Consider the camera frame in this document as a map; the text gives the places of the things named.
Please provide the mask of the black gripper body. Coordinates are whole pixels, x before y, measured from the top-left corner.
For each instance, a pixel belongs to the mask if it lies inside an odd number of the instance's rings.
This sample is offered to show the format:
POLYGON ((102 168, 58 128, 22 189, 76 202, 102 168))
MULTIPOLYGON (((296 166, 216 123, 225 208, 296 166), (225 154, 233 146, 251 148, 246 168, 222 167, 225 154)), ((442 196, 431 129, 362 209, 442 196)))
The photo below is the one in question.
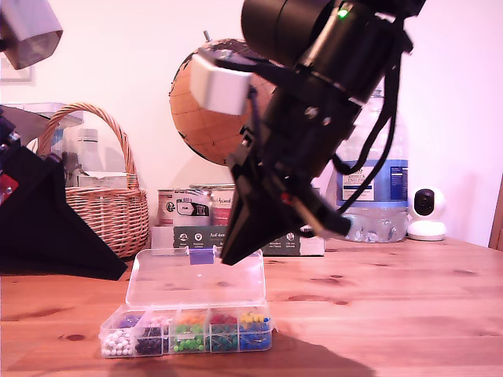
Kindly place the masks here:
POLYGON ((292 209, 311 230, 347 235, 351 223, 311 186, 347 139, 361 108, 334 86, 287 68, 256 68, 276 89, 262 116, 243 126, 243 141, 227 163, 236 189, 251 201, 266 193, 286 213, 292 209))

